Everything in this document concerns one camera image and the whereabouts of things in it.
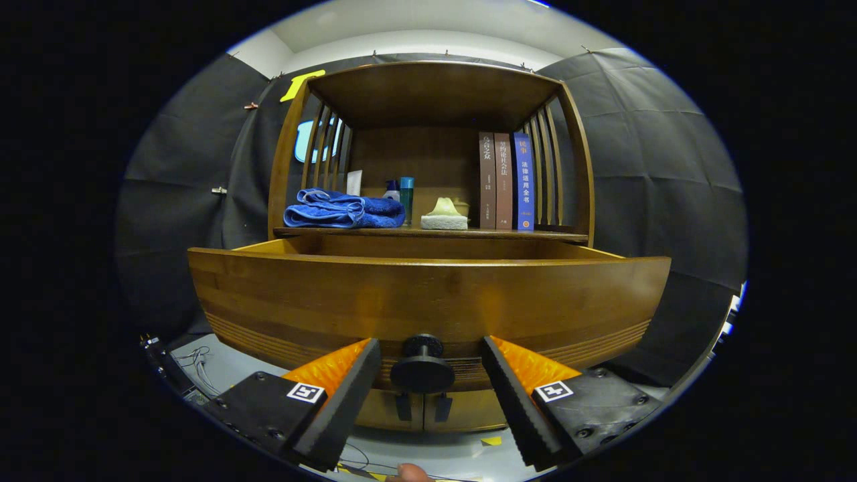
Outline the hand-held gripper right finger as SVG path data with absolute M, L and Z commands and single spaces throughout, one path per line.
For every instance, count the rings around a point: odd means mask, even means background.
M 606 368 L 575 370 L 492 335 L 481 363 L 523 462 L 539 472 L 609 445 L 662 406 Z

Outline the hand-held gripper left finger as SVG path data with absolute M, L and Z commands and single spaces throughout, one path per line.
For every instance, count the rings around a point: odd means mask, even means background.
M 254 372 L 203 410 L 272 457 L 331 471 L 381 363 L 379 341 L 363 339 L 282 376 Z

